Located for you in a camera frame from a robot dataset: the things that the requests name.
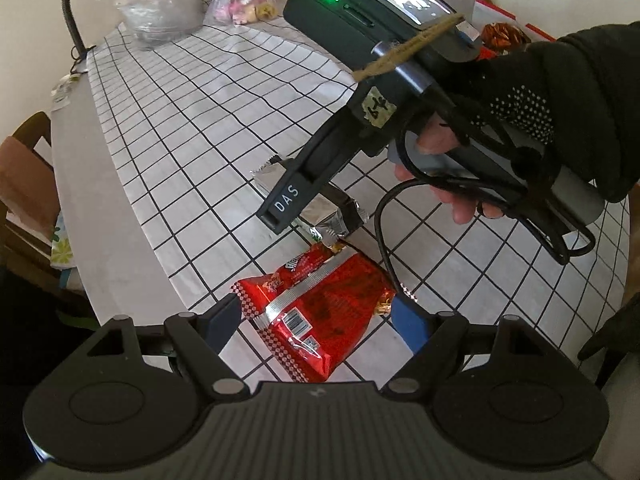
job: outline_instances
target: white tablecloth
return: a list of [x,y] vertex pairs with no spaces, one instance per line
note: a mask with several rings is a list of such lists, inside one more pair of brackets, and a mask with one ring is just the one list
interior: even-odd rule
[[[283,19],[203,27],[155,51],[132,46],[121,25],[92,52],[89,78],[127,197],[185,306],[204,311],[235,280],[271,272],[308,247],[298,230],[274,235],[254,216],[261,197],[250,171],[299,149],[354,83]],[[334,182],[370,212],[396,184],[385,153],[358,154]],[[607,205],[591,226],[597,251],[562,268],[522,225],[456,225],[427,189],[406,190],[383,216],[398,275],[425,309],[489,324],[518,314],[574,361],[620,307],[628,222],[626,201]],[[372,232],[369,224],[351,241],[379,261]],[[247,320],[222,357],[252,387],[289,380]],[[409,357],[390,321],[376,316],[331,379],[382,385]]]

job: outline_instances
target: black electronic device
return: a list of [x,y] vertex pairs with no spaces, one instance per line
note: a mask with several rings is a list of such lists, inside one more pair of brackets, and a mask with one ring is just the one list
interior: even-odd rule
[[[604,396],[516,316],[483,326],[425,314],[430,339],[380,391],[266,382],[251,394],[217,355],[233,332],[220,316],[238,312],[230,294],[163,326],[107,322],[27,400],[43,461],[28,478],[607,478],[590,462]],[[147,365],[149,352],[171,355],[179,372]],[[488,363],[460,371],[476,353]]]
[[[288,0],[284,17],[355,70],[453,13],[442,0]],[[404,164],[418,184],[498,206],[560,264],[592,250],[595,238],[586,225],[604,208],[596,189],[563,166],[553,149],[502,124],[470,99],[448,95],[438,83],[472,62],[479,46],[473,27],[453,24],[392,72],[361,81],[347,104],[303,146],[258,217],[281,232],[359,151],[375,156],[389,145],[390,159]],[[445,155],[419,155],[410,133],[419,132],[434,112],[462,146]],[[476,116],[487,126],[475,126],[470,118]],[[586,242],[569,248],[562,236],[574,230]],[[383,245],[380,236],[378,242]]]

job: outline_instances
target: human hand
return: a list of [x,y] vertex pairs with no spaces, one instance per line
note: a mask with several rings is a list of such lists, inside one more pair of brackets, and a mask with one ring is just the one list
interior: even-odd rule
[[[421,153],[428,153],[429,155],[446,153],[459,145],[460,143],[456,135],[438,114],[431,116],[417,140],[418,150]],[[414,177],[407,168],[401,164],[396,164],[394,173],[396,178],[401,181],[410,180]],[[478,206],[477,200],[456,195],[450,191],[438,189],[433,186],[430,187],[438,200],[445,204],[451,204],[451,214],[456,224],[471,222],[476,212],[476,206]],[[482,203],[482,212],[487,218],[500,218],[504,215],[499,208],[487,203]]]

